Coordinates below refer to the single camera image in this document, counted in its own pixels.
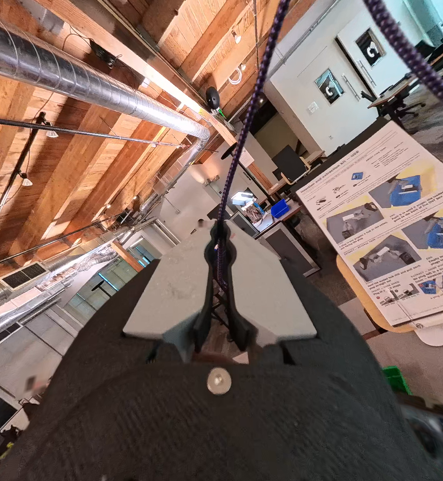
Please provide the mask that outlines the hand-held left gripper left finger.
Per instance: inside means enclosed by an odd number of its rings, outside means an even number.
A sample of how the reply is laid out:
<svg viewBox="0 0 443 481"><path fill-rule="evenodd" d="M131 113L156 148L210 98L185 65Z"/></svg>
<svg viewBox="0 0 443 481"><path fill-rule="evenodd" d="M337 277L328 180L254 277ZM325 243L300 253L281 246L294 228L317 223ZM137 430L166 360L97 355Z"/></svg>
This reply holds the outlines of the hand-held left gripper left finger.
<svg viewBox="0 0 443 481"><path fill-rule="evenodd" d="M191 329L206 302L210 265L205 251L214 226L215 221L202 222L161 257L123 328L126 336L171 344L183 362L191 360Z"/></svg>

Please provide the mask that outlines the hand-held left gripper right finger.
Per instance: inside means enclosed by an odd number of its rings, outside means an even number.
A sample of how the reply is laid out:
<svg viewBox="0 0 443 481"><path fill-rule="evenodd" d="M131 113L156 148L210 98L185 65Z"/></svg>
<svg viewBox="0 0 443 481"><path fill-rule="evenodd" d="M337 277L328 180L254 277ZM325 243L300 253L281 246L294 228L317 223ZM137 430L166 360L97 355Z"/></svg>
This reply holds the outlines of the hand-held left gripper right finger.
<svg viewBox="0 0 443 481"><path fill-rule="evenodd" d="M316 328L280 258L225 221L231 337L253 362L262 349L314 339Z"/></svg>

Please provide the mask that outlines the green plastic bin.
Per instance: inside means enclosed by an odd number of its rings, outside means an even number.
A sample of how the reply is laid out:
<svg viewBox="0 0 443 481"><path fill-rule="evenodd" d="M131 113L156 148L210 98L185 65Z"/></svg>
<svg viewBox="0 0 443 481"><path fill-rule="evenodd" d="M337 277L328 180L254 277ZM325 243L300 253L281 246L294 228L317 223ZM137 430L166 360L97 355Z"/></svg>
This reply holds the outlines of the green plastic bin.
<svg viewBox="0 0 443 481"><path fill-rule="evenodd" d="M387 382L395 393L413 395L405 377L397 366L387 366L382 368Z"/></svg>

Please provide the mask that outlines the grey metal cabinet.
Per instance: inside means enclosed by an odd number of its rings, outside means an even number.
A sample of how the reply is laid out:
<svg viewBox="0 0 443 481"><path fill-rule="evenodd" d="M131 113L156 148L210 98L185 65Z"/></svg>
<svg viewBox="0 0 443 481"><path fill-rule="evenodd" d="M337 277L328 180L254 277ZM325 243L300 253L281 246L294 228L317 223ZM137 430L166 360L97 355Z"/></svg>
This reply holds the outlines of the grey metal cabinet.
<svg viewBox="0 0 443 481"><path fill-rule="evenodd" d="M282 220L274 218L270 213L266 213L256 225L249 222L240 212L234 214L229 222L258 241L278 259L290 261L305 277L320 271L319 265L302 246L298 237Z"/></svg>

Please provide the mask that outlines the black monitor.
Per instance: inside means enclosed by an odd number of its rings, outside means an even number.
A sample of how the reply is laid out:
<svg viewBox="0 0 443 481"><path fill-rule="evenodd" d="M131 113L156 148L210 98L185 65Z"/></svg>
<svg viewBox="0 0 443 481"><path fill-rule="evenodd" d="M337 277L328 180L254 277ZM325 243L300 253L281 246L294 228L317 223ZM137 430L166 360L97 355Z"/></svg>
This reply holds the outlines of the black monitor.
<svg viewBox="0 0 443 481"><path fill-rule="evenodd" d="M309 168L300 156L290 145L286 145L273 158L276 169L273 171L278 181L287 179L289 183L296 183L301 177L306 175Z"/></svg>

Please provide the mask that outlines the black logo sign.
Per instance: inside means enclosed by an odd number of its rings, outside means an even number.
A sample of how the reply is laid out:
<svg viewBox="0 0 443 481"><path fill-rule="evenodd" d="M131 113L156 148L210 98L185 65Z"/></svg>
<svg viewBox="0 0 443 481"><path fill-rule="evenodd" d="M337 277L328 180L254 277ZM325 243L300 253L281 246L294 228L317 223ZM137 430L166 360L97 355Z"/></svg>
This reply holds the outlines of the black logo sign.
<svg viewBox="0 0 443 481"><path fill-rule="evenodd" d="M329 68L316 78L315 84L329 105L334 104L345 93L339 81Z"/></svg>
<svg viewBox="0 0 443 481"><path fill-rule="evenodd" d="M355 40L355 43L370 67L373 67L386 55L384 47L371 28L363 32Z"/></svg>

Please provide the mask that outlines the silver duct with vent grilles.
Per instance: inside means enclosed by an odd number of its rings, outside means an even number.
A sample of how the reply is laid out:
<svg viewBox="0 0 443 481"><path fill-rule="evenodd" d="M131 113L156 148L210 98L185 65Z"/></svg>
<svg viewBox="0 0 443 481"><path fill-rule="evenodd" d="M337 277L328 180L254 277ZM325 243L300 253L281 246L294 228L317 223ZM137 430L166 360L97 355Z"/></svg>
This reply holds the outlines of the silver duct with vent grilles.
<svg viewBox="0 0 443 481"><path fill-rule="evenodd" d="M102 237L86 245L32 262L0 277L0 343L45 311L69 330L79 327L134 276L133 258L141 270L153 260L149 251L127 249Z"/></svg>

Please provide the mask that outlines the silver spiral ventilation duct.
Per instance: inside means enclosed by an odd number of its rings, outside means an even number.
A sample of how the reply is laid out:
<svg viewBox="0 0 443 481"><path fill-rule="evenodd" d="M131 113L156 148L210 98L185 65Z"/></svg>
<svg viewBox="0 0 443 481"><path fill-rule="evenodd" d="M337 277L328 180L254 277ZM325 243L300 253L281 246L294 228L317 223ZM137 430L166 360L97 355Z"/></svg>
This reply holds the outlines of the silver spiral ventilation duct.
<svg viewBox="0 0 443 481"><path fill-rule="evenodd" d="M194 136L180 158L188 163L210 138L200 123L1 20L0 76Z"/></svg>

